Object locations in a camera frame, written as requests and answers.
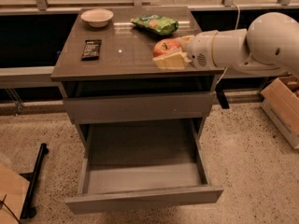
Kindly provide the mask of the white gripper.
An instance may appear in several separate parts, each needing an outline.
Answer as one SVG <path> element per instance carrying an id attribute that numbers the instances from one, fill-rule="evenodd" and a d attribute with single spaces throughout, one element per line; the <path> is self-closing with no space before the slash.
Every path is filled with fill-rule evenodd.
<path id="1" fill-rule="evenodd" d="M 213 30 L 201 32 L 195 36 L 185 35 L 177 37 L 177 42 L 179 42 L 183 51 L 187 50 L 187 53 L 179 51 L 161 55 L 154 58 L 153 61 L 162 70 L 183 70 L 191 61 L 192 65 L 197 69 L 214 69 L 212 41 L 217 33 L 217 30 Z"/>

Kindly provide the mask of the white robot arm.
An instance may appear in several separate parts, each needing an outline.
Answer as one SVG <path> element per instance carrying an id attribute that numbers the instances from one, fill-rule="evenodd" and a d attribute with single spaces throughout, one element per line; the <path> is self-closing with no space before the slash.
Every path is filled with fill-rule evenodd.
<path id="1" fill-rule="evenodd" d="M 299 77 L 299 23 L 278 12 L 265 13 L 247 29 L 201 32 L 176 39 L 177 49 L 156 55 L 162 70 L 231 68 L 239 72 Z"/>

